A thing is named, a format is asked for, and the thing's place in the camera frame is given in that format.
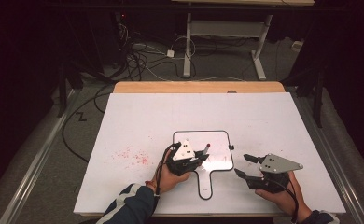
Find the desk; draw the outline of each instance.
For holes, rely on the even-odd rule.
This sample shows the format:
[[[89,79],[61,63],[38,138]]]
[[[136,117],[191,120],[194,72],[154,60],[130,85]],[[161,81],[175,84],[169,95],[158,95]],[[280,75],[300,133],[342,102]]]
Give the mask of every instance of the desk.
[[[260,88],[271,92],[260,92]],[[244,160],[245,153],[273,153],[302,163],[304,169],[296,176],[303,190],[315,192],[305,194],[306,202],[313,209],[344,213],[299,112],[290,95],[283,91],[274,82],[118,83],[109,98],[74,212],[101,215],[128,184],[151,178],[175,131],[225,130],[235,146],[232,156],[236,168],[259,175],[259,168]],[[184,184],[164,193],[154,215],[282,215],[274,204],[255,195],[234,172],[212,173],[214,193],[210,200],[198,196],[197,180],[192,175]]]
[[[238,5],[288,5],[312,6],[314,0],[173,0],[176,2],[195,3],[218,3],[218,4],[238,4]],[[186,32],[186,53],[184,61],[184,77],[190,77],[191,65],[191,36],[192,35],[216,35],[216,36],[236,36],[236,37],[258,37],[258,47],[251,51],[253,64],[255,65],[259,80],[266,80],[263,67],[260,62],[260,53],[266,40],[267,32],[273,15],[267,15],[264,22],[240,22],[240,21],[195,21],[188,13]]]

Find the dark background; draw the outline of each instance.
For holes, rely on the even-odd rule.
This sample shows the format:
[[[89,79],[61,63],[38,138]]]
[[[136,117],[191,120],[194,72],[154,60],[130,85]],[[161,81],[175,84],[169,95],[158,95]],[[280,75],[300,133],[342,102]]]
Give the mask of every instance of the dark background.
[[[346,2],[315,3],[344,6]],[[291,76],[313,63],[324,64],[325,87],[364,158],[364,0],[352,1],[351,8],[351,13],[341,17],[274,16],[268,37],[270,41],[285,36],[301,40],[310,32],[311,38],[306,39]],[[155,37],[165,42],[172,43],[175,34],[185,29],[183,15],[127,16],[137,30],[158,34]],[[108,14],[74,12],[68,18],[62,11],[42,8],[39,1],[0,1],[0,177],[52,107],[50,96],[58,85],[60,64],[74,59],[101,72],[102,63],[117,60],[118,55],[113,53],[117,43],[104,39],[105,33],[112,32]],[[314,86],[306,76],[295,82]]]

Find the human hand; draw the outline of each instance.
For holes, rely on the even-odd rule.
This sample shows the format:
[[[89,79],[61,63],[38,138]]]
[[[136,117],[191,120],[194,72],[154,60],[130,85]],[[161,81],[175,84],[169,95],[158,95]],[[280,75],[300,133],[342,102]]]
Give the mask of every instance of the human hand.
[[[167,161],[168,156],[170,155],[171,150],[168,149],[164,161]],[[184,173],[181,176],[177,176],[174,175],[173,173],[171,173],[171,171],[168,169],[167,165],[165,163],[161,164],[161,161],[159,162],[158,165],[158,169],[156,170],[161,170],[161,178],[160,178],[160,193],[164,193],[167,192],[171,189],[173,189],[177,184],[179,184],[180,182],[183,182],[185,180],[187,180],[190,176],[190,172]],[[158,178],[156,177],[156,172],[152,178],[152,182],[154,184],[157,184],[158,182]]]
[[[301,192],[301,186],[298,183],[298,180],[295,177],[295,174],[292,171],[288,172],[290,182],[287,185],[287,188],[295,192],[296,199],[299,203],[299,210],[298,210],[298,222],[303,222],[308,216],[311,215],[311,209],[305,204],[303,195]],[[272,203],[275,203],[283,212],[287,213],[288,215],[292,216],[295,211],[295,201],[293,198],[286,192],[281,191],[279,193],[272,194],[269,191],[264,189],[256,189],[255,193],[258,196],[266,199]]]

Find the person's left hand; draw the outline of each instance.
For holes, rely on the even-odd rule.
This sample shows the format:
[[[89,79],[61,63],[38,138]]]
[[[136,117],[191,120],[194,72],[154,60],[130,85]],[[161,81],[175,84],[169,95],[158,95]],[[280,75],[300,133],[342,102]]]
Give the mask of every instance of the person's left hand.
[[[171,152],[171,149],[168,149],[167,154],[165,155],[164,161],[167,161],[167,158],[170,155],[170,152]],[[162,168],[161,181],[160,181],[160,190],[161,190],[160,193],[164,193],[164,192],[167,192],[167,191],[173,189],[177,184],[187,180],[190,176],[190,172],[184,173],[184,174],[182,174],[182,176],[174,175],[173,173],[171,173],[171,171],[168,169],[168,167],[165,163],[161,164],[161,162],[159,162],[159,166],[161,166],[161,168]],[[157,184],[156,172],[152,178],[152,181],[154,184]]]

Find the dark jacket sleeve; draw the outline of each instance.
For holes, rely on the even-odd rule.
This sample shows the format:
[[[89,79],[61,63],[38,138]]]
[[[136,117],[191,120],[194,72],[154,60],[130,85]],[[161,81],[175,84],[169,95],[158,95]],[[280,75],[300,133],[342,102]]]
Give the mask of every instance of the dark jacket sleeve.
[[[313,213],[306,218],[301,224],[337,224],[340,223],[336,216],[325,212],[314,210]]]
[[[97,223],[143,224],[153,211],[153,190],[138,184],[131,184],[109,205],[104,216]]]

